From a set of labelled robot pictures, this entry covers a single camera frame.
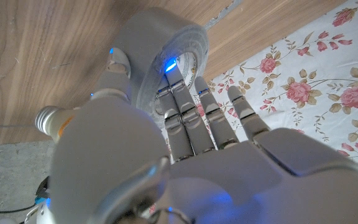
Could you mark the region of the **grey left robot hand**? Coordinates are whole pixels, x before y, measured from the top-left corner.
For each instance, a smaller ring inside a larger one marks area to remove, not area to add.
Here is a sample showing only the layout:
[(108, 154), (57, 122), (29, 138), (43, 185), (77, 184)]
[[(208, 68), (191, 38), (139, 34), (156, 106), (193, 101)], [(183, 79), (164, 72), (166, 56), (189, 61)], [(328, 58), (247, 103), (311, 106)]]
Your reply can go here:
[[(101, 84), (64, 130), (52, 163), (56, 223), (358, 223), (358, 165), (291, 129), (269, 129), (230, 90), (231, 128), (184, 140), (180, 156), (129, 103), (130, 64), (113, 48)], [(155, 206), (148, 219), (142, 216)]]

